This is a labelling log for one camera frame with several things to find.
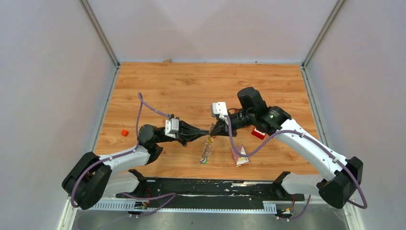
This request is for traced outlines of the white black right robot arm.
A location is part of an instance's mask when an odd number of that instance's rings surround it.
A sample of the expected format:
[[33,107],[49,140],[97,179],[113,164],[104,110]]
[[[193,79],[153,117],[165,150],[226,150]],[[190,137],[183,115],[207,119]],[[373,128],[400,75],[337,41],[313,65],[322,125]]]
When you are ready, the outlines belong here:
[[[319,196],[338,209],[347,203],[361,209],[368,207],[361,189],[364,164],[359,158],[347,158],[327,147],[306,132],[285,110],[278,106],[267,106],[255,88],[241,89],[237,97],[242,107],[233,114],[229,113],[225,102],[212,103],[211,114],[216,118],[216,124],[210,132],[211,136],[228,136],[232,150],[242,157],[256,154],[276,138],[299,153],[318,171],[314,175],[283,172],[273,187],[276,198],[286,200],[291,195],[303,194]],[[241,154],[233,138],[238,129],[248,126],[254,126],[261,134],[267,134],[268,138],[251,153]]]

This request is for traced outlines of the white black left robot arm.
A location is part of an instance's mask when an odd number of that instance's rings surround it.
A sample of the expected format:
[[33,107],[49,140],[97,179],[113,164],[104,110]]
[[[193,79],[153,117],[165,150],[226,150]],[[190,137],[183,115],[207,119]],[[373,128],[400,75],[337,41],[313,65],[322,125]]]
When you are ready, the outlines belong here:
[[156,161],[163,151],[160,143],[176,141],[186,147],[209,133],[176,118],[167,120],[164,127],[143,125],[134,147],[100,156],[92,151],[85,153],[63,180],[62,188],[70,196],[71,205],[83,210],[93,207],[103,197],[119,193],[141,198],[147,185],[134,168]]

